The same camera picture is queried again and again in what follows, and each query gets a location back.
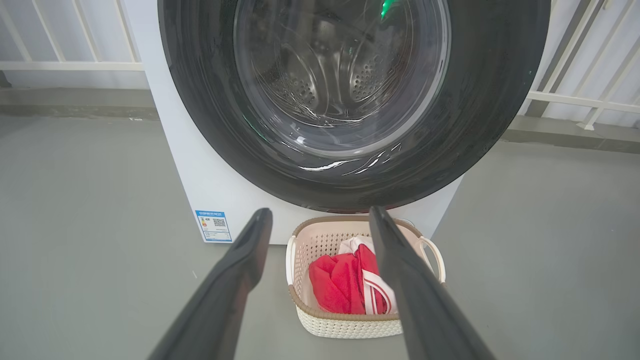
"white washing machine body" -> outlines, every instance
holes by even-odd
[[[233,241],[259,208],[269,208],[273,212],[272,244],[286,244],[293,230],[305,220],[331,215],[290,204],[265,192],[238,174],[216,153],[192,121],[174,85],[163,49],[157,0],[125,0],[125,3],[160,121],[191,205],[194,226],[198,226],[203,240]],[[430,238],[461,178],[425,198],[391,209],[389,213],[409,220]],[[229,234],[224,233],[225,227],[215,227],[212,220],[205,217],[223,217]]]

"laundry basket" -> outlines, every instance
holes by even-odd
[[[438,263],[438,276],[445,281],[444,261],[431,240],[411,224],[395,220],[396,225],[427,266],[433,271],[424,252],[427,245]],[[293,232],[287,244],[286,271],[289,294],[296,304],[298,318],[304,328],[316,336],[340,339],[381,338],[402,333],[398,314],[352,315],[327,313],[317,306],[308,279],[311,262],[322,255],[334,256],[340,243],[354,236],[371,236],[369,218],[360,216],[322,217],[307,220]]]

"clothing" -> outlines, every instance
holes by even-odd
[[[393,290],[380,277],[371,238],[341,243],[336,256],[323,255],[309,265],[309,279],[319,307],[330,313],[397,312]]]

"round black door frame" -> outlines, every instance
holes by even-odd
[[[253,184],[287,202],[336,213],[416,201],[486,154],[531,87],[550,11],[545,0],[448,0],[448,69],[420,124],[381,152],[383,159],[365,156],[331,167],[335,159],[292,150],[259,121],[236,69],[237,3],[158,1],[164,51],[182,102],[215,151]]]

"washing machine door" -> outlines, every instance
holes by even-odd
[[[193,122],[253,184],[354,213],[425,197],[507,128],[548,1],[160,0]]]

